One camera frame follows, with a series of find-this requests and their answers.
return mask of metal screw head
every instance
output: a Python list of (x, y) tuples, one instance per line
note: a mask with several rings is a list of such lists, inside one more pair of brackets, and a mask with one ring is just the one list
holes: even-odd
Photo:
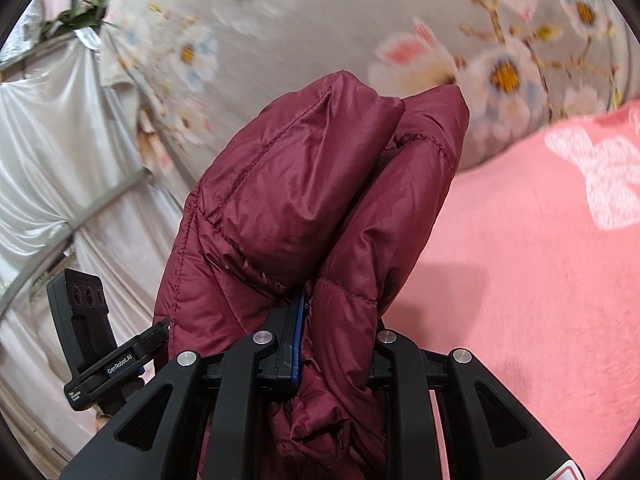
[(460, 364), (465, 365), (471, 361), (473, 356), (471, 355), (471, 352), (469, 350), (458, 348), (457, 350), (453, 351), (453, 358)]
[(182, 352), (180, 355), (178, 355), (178, 364), (180, 366), (191, 366), (192, 364), (194, 364), (194, 362), (196, 362), (197, 359), (198, 356), (195, 354), (195, 352), (187, 350), (186, 352)]
[(381, 330), (378, 332), (378, 341), (381, 343), (393, 343), (396, 339), (398, 339), (398, 336), (392, 330)]
[(273, 340), (273, 334), (268, 330), (260, 330), (254, 334), (254, 343), (258, 345), (266, 345)]

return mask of black camera module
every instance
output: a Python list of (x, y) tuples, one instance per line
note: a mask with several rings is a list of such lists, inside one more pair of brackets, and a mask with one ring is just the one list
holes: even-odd
[(91, 290), (91, 288), (87, 287), (84, 290), (84, 296), (86, 297), (86, 302), (89, 304), (89, 306), (95, 305), (94, 292)]
[(82, 304), (82, 294), (80, 294), (80, 289), (75, 286), (73, 294), (74, 294), (74, 301), (76, 302), (76, 304), (77, 305), (81, 305)]

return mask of quilted fabric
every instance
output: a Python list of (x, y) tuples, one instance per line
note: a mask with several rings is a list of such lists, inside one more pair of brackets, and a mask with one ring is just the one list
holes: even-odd
[(383, 474), (383, 407), (366, 387), (376, 326), (427, 242), (467, 125), (457, 86), (402, 101), (338, 72), (265, 108), (188, 197), (156, 303), (168, 358), (224, 351), (294, 286), (310, 291), (300, 388), (268, 413), (263, 478)]

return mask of metal frame bar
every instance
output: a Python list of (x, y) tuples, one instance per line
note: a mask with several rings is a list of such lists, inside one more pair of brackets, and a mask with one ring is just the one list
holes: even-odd
[(76, 35), (72, 32), (68, 32), (67, 34), (63, 34), (62, 36), (58, 36), (56, 38), (51, 38), (50, 40), (43, 41), (42, 43), (37, 44), (31, 50), (27, 52), (23, 52), (18, 56), (11, 58), (4, 63), (0, 63), (0, 74), (2, 72), (6, 72), (7, 70), (11, 70), (18, 63), (28, 60), (30, 57), (39, 57), (46, 56), (52, 50), (55, 50), (57, 47), (61, 46), (63, 43), (66, 43), (68, 40), (75, 38)]
[(60, 245), (63, 245), (76, 231), (78, 231), (79, 228), (84, 226), (89, 220), (98, 216), (121, 196), (128, 193), (139, 184), (149, 182), (151, 178), (151, 172), (147, 168), (138, 170), (121, 184), (101, 196), (88, 208), (82, 211), (76, 218), (70, 220), (47, 245), (29, 258), (18, 276), (11, 282), (9, 287), (7, 287), (7, 290), (4, 292), (2, 297), (0, 297), (0, 320), (18, 292), (20, 292), (23, 286), (29, 281), (29, 278), (33, 276), (34, 272), (38, 270), (47, 258), (52, 256), (56, 250), (60, 248)]

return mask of white curtain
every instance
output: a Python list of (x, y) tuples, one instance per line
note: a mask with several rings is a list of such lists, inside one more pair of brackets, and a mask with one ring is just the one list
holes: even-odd
[[(96, 58), (73, 40), (38, 75), (0, 86), (5, 288), (56, 232), (142, 167), (130, 124), (118, 122), (99, 85)], [(150, 325), (180, 216), (164, 187), (142, 182), (74, 235), (73, 266), (101, 277), (119, 343)], [(69, 378), (46, 292), (29, 282), (0, 321), (0, 409), (48, 478), (94, 434), (95, 412), (66, 403)]]

